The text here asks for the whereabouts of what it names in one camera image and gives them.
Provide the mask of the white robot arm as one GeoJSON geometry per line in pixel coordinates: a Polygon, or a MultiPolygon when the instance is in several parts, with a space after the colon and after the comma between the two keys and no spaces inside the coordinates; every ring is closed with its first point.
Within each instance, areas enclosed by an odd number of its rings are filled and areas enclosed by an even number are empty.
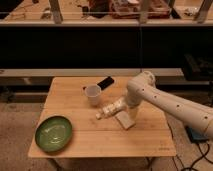
{"type": "Polygon", "coordinates": [[[155,82],[150,71],[130,79],[126,86],[127,105],[134,108],[145,100],[213,140],[213,108],[161,91],[155,82]]]}

